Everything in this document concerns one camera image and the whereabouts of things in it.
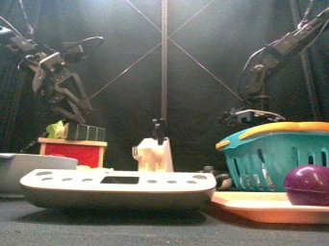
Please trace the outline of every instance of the black cable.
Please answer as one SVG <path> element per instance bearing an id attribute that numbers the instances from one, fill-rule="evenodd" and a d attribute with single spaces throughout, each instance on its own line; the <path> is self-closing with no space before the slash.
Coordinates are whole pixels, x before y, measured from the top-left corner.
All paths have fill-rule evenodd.
<path id="1" fill-rule="evenodd" d="M 88 54 L 86 54 L 85 56 L 81 57 L 81 60 L 86 59 L 88 57 L 90 57 L 90 56 L 94 54 L 94 52 L 96 52 L 99 46 L 100 46 L 101 43 L 104 42 L 103 37 L 88 37 L 88 38 L 85 38 L 85 39 L 82 39 L 82 40 L 80 40 L 80 41 L 77 41 L 74 44 L 72 44 L 72 45 L 69 45 L 68 47 L 65 47 L 64 50 L 61 51 L 61 53 L 64 54 L 65 51 L 68 51 L 69 49 L 72 49 L 73 47 L 76 47 L 76 46 L 78 46 L 78 45 L 82 45 L 84 43 L 86 43 L 86 42 L 89 42 L 89 41 L 92 41 L 92 40 L 99 40 L 99 42 L 97 42 L 97 44 L 92 47 L 92 49 L 90 49 L 90 51 L 88 52 Z"/>
<path id="2" fill-rule="evenodd" d="M 311 10 L 312 10 L 312 0 L 308 1 L 308 5 L 306 6 L 303 18 L 302 18 L 299 24 L 296 25 L 298 28 L 300 28 L 303 26 L 304 22 L 307 22 L 307 18 L 310 16 Z"/>
<path id="3" fill-rule="evenodd" d="M 10 22 L 2 17 L 0 16 L 0 19 L 2 20 L 2 22 L 6 24 L 6 26 L 9 26 L 10 30 L 13 31 L 13 33 L 17 35 L 17 36 L 21 36 L 22 35 L 20 34 L 20 32 L 16 30 L 14 26 L 10 24 Z"/>
<path id="4" fill-rule="evenodd" d="M 33 33 L 34 33 L 34 30 L 33 30 L 33 27 L 28 24 L 28 19 L 26 19 L 26 14 L 25 14 L 25 8 L 24 8 L 24 5 L 22 5 L 22 0 L 18 0 L 18 4 L 20 4 L 20 9 L 21 9 L 24 21 L 25 21 L 26 34 L 32 37 Z"/>
<path id="5" fill-rule="evenodd" d="M 242 81 L 243 81 L 243 78 L 244 78 L 244 75 L 246 75 L 246 72 L 247 72 L 247 67 L 248 67 L 248 64 L 250 62 L 254 60 L 255 56 L 264 50 L 264 48 L 259 49 L 258 51 L 255 51 L 251 56 L 247 58 L 247 61 L 246 61 L 246 64 L 244 64 L 244 67 L 243 67 L 243 70 L 242 70 L 242 74 L 240 74 L 240 77 L 239 77 L 239 81 L 238 81 L 238 94 L 240 96 L 240 98 L 243 99 L 243 102 L 246 103 L 246 105 L 250 107 L 250 102 L 247 101 L 244 95 L 242 94 Z"/>
<path id="6" fill-rule="evenodd" d="M 33 21 L 33 35 L 37 31 L 37 28 L 38 28 L 38 21 L 40 21 L 40 14 L 41 14 L 41 7 L 42 7 L 42 0 L 38 0 L 37 2 L 37 8 L 36 8 L 36 13 L 34 13 L 34 21 Z"/>
<path id="7" fill-rule="evenodd" d="M 48 133 L 46 132 L 42 132 L 29 143 L 28 143 L 28 145 L 26 146 L 24 146 L 20 150 L 18 150 L 18 152 L 20 153 L 22 153 L 22 154 L 25 154 L 26 152 L 28 152 L 28 150 L 36 145 L 36 144 L 38 144 L 38 141 L 37 141 L 37 139 L 38 139 L 38 137 L 46 137 L 48 136 Z"/>

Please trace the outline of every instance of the metal pole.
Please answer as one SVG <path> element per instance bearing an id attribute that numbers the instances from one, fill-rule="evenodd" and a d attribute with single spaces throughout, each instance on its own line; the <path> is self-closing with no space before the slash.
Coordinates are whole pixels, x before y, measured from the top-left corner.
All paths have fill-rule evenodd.
<path id="1" fill-rule="evenodd" d="M 300 14 L 298 11 L 298 5 L 295 0 L 288 0 L 290 3 L 290 10 L 291 10 L 291 16 L 292 16 L 292 24 L 296 27 L 299 21 L 300 21 Z M 319 120 L 319 111 L 318 111 L 318 101 L 315 99 L 315 93 L 314 93 L 314 85 L 312 85 L 312 72 L 310 67 L 310 60 L 306 52 L 300 54 L 300 62 L 302 62 L 302 68 L 303 68 L 303 76 L 304 76 L 304 82 L 307 87 L 307 93 L 308 93 L 308 101 L 311 104 L 311 112 L 312 112 L 312 120 Z"/>
<path id="2" fill-rule="evenodd" d="M 167 120 L 167 52 L 168 52 L 168 3 L 161 0 L 161 101 L 160 101 L 160 117 Z"/>

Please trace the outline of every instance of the rectangular opening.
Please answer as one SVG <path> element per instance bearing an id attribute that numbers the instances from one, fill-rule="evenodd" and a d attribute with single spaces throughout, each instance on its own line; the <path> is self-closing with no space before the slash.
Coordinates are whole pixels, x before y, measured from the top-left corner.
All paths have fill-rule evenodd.
<path id="1" fill-rule="evenodd" d="M 107 176 L 100 184 L 115 184 L 115 185 L 135 185 L 139 183 L 139 177 L 116 177 Z"/>
<path id="2" fill-rule="evenodd" d="M 312 156 L 308 156 L 308 164 L 312 165 Z"/>
<path id="3" fill-rule="evenodd" d="M 326 166 L 326 152 L 321 151 L 321 162 L 322 162 L 322 166 Z"/>

